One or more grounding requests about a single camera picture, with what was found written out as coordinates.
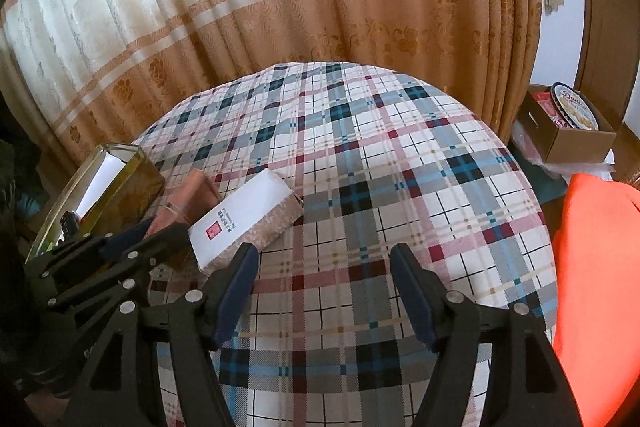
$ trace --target patterned curtain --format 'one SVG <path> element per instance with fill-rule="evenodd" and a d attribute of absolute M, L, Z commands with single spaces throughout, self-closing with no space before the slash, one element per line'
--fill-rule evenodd
<path fill-rule="evenodd" d="M 344 60 L 423 79 L 506 138 L 542 0 L 8 0 L 2 93 L 80 163 L 129 142 L 185 97 L 278 62 Z"/>

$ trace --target orange cloth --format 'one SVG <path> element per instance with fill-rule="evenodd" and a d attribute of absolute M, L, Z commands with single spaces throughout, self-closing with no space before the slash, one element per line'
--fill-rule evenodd
<path fill-rule="evenodd" d="M 640 192 L 571 178 L 554 238 L 554 350 L 584 427 L 604 427 L 640 375 Z"/>

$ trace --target plaid tablecloth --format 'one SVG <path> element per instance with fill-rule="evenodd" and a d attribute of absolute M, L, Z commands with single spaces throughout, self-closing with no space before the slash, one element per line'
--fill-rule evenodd
<path fill-rule="evenodd" d="M 303 223 L 261 254 L 236 336 L 212 354 L 238 426 L 411 425 L 435 356 L 389 273 L 398 242 L 477 302 L 526 302 L 552 334 L 556 275 L 529 183 L 485 124 L 420 80 L 279 64 L 184 100 L 137 143 L 165 194 L 192 168 L 226 193 L 268 167 L 304 199 Z M 152 276 L 151 304 L 204 282 L 195 263 Z M 168 346 L 158 352 L 168 424 L 181 426 Z M 479 421 L 489 359 L 481 346 L 465 425 Z"/>

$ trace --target round table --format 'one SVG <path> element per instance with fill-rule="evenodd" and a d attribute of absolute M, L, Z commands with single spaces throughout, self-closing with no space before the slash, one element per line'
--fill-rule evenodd
<path fill-rule="evenodd" d="M 278 64 L 184 100 L 136 143 L 167 179 L 150 214 L 194 168 L 225 194 L 268 167 L 304 200 L 303 223 L 260 256 L 237 336 L 212 354 L 238 426 L 411 425 L 435 356 L 392 282 L 396 243 L 478 303 L 526 302 L 552 335 L 556 272 L 529 182 L 482 121 L 427 83 Z M 205 280 L 195 261 L 152 277 L 151 304 Z M 158 355 L 168 425 L 181 426 L 168 346 Z M 479 422 L 489 359 L 481 345 L 465 426 Z"/>

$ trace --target brown leather wallet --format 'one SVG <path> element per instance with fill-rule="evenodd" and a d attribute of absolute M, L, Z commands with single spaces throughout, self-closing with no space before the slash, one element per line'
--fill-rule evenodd
<path fill-rule="evenodd" d="M 145 237 L 176 221 L 191 226 L 221 202 L 222 197 L 214 182 L 204 172 L 192 169 L 167 202 L 158 209 Z M 180 269 L 191 251 L 189 247 L 188 251 L 176 252 L 167 264 L 171 268 Z"/>

